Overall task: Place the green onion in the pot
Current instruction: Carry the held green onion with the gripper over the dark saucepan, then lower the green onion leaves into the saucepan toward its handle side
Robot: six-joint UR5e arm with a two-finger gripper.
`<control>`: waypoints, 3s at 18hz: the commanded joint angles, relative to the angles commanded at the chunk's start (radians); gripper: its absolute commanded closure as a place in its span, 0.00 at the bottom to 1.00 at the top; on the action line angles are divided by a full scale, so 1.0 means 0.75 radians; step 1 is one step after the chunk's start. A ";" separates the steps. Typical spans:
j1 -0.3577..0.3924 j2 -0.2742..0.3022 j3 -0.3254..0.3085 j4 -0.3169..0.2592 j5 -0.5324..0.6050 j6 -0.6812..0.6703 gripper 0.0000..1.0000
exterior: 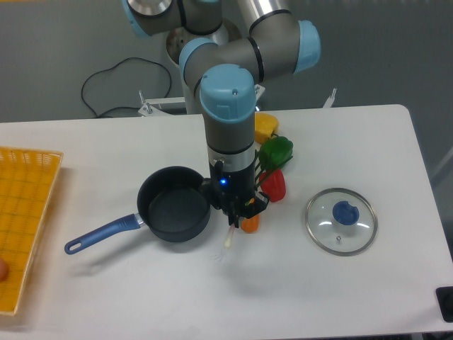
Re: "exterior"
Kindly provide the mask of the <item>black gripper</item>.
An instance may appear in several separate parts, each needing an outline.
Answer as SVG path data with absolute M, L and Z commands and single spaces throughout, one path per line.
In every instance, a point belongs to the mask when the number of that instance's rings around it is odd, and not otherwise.
M 270 201 L 268 195 L 256 189 L 254 162 L 233 172 L 228 172 L 225 164 L 210 165 L 210 177 L 203 179 L 198 191 L 213 208 L 222 210 L 235 227 L 239 227 L 240 217 L 263 212 Z

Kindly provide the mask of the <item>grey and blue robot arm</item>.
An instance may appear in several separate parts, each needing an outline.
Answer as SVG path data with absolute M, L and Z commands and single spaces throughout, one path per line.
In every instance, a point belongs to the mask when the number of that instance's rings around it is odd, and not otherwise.
M 255 173 L 256 86 L 314 66 L 321 55 L 316 27 L 298 21 L 286 1 L 240 1 L 245 38 L 216 41 L 220 1 L 124 1 L 138 35 L 182 28 L 192 35 L 178 57 L 188 110 L 201 113 L 210 162 L 207 197 L 229 224 L 266 209 Z

